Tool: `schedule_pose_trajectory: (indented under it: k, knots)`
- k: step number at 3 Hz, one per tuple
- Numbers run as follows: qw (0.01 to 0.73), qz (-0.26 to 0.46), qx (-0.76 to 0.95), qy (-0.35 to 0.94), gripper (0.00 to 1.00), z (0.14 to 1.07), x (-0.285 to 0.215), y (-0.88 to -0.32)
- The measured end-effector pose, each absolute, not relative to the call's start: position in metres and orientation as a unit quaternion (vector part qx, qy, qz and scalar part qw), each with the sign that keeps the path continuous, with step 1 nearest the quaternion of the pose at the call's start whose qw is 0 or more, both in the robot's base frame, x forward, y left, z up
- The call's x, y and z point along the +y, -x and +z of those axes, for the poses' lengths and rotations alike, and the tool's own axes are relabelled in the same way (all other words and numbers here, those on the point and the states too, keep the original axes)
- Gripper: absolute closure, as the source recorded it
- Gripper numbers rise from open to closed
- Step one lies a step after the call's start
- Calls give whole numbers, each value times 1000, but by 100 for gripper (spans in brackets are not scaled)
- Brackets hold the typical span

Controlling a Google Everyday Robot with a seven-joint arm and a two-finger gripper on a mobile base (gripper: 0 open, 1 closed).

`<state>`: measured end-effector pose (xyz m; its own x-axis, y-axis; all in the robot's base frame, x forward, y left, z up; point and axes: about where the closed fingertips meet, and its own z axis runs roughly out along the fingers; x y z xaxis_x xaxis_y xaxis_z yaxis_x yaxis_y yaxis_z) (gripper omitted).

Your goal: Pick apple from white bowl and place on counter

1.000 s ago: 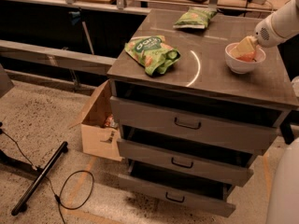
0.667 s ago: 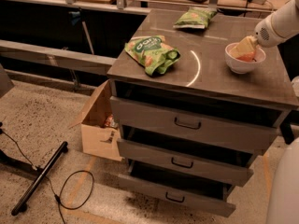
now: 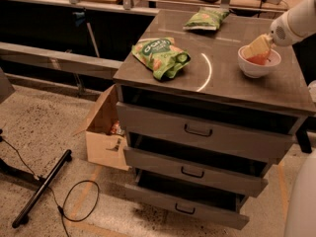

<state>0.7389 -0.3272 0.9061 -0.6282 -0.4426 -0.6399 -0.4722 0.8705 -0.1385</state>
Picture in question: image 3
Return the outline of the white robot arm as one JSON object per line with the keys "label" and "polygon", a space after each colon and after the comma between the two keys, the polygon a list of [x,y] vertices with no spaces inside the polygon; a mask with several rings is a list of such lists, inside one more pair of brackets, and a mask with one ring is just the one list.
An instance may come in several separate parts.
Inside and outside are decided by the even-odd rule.
{"label": "white robot arm", "polygon": [[[272,44],[289,46],[316,33],[316,2],[303,0],[242,48],[244,58],[267,56]],[[283,237],[316,237],[316,151],[304,161],[291,192]]]}

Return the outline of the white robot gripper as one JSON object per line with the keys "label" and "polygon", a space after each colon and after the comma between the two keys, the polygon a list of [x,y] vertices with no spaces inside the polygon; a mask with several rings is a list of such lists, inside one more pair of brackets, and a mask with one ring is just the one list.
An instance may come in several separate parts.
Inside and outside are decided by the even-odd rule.
{"label": "white robot gripper", "polygon": [[301,41],[290,27],[288,12],[276,18],[270,25],[269,34],[258,36],[251,43],[243,48],[242,55],[245,59],[256,56],[268,57],[271,51],[272,42],[278,46],[289,46]]}

